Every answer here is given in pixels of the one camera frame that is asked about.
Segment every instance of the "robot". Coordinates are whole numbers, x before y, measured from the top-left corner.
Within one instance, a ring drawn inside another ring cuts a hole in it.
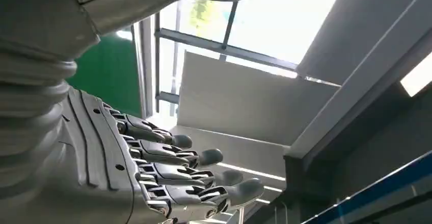
[[[181,223],[262,195],[258,179],[205,170],[223,159],[220,151],[190,150],[186,135],[65,82],[76,71],[73,59],[100,35],[174,1],[0,3],[1,223]]]

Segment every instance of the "glass pane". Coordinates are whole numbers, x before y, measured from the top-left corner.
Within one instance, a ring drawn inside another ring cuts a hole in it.
[[[170,103],[164,100],[159,100],[159,115],[165,117],[177,117],[178,104]]]
[[[179,94],[181,76],[183,73],[184,53],[193,52],[206,57],[219,59],[219,53],[207,49],[175,43],[167,39],[160,39],[160,73],[159,89],[167,93]]]
[[[240,1],[228,43],[298,64],[334,2]]]
[[[231,7],[231,2],[180,0],[161,10],[160,27],[223,42]]]

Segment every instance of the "blue stripe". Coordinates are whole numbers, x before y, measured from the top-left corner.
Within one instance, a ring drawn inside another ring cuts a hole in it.
[[[400,188],[427,177],[431,173],[432,152],[428,152],[409,164],[402,166],[396,172],[357,192],[349,200],[345,200],[338,206],[327,209],[325,212],[319,214],[318,217],[310,219],[305,223],[329,223]]]

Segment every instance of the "tree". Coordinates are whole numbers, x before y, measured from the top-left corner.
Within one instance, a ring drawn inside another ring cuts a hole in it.
[[[195,35],[208,36],[210,21],[216,14],[216,2],[210,0],[195,0],[190,15],[190,23],[195,27]]]

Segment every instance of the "green panel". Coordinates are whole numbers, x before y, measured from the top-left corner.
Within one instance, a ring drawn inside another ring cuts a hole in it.
[[[116,34],[101,37],[77,60],[69,84],[101,98],[123,113],[141,117],[136,53],[133,43]]]

